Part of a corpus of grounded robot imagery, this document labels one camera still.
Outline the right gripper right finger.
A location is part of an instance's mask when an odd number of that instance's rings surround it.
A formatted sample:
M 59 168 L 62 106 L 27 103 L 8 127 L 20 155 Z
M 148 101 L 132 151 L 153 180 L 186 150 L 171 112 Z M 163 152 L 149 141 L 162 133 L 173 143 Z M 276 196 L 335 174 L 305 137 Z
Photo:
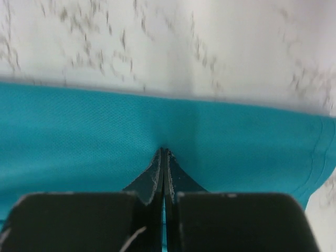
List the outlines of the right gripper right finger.
M 211 193 L 165 151 L 168 251 L 314 251 L 301 206 L 287 194 Z

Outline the teal t shirt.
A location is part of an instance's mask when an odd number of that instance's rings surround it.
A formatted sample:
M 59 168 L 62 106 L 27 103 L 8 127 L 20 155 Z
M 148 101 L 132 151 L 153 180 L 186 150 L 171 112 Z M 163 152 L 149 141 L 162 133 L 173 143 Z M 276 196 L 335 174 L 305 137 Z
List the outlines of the teal t shirt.
M 265 107 L 1 84 L 1 227 L 31 193 L 119 192 L 163 150 L 211 193 L 306 207 L 335 168 L 335 119 Z

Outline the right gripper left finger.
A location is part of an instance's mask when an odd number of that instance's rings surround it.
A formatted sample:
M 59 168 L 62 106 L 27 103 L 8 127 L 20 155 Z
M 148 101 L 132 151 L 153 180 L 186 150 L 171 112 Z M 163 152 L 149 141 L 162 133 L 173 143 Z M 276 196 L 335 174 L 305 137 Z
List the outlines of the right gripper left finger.
M 1 251 L 161 251 L 163 150 L 119 192 L 31 193 L 11 209 Z

